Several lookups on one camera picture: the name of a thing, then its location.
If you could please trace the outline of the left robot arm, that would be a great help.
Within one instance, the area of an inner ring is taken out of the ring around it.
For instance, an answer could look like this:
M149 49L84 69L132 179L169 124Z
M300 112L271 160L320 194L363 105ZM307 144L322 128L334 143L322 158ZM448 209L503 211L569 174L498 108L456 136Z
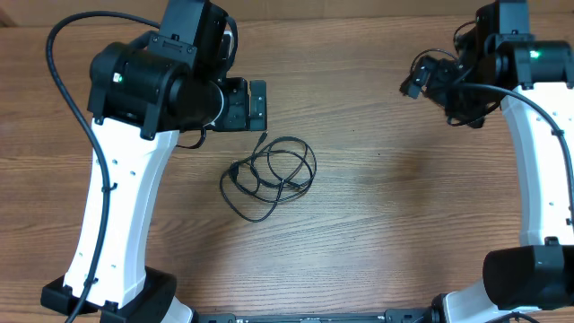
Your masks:
M229 77L239 35L225 10L171 0L148 27L95 56L91 117L76 113L93 149L83 225L71 265L40 298L68 321L196 321L176 277L145 263L162 174L182 133L267 128L265 82Z

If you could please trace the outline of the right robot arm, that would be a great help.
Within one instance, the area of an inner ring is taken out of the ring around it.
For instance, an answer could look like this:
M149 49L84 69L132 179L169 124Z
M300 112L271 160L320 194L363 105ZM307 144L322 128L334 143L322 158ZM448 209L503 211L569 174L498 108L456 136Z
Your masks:
M500 110L517 158L520 243L490 252L481 279L427 309L388 310L387 322L520 322L573 303L573 50L530 31L524 1L480 8L412 62L401 93L444 109L453 127L482 127Z

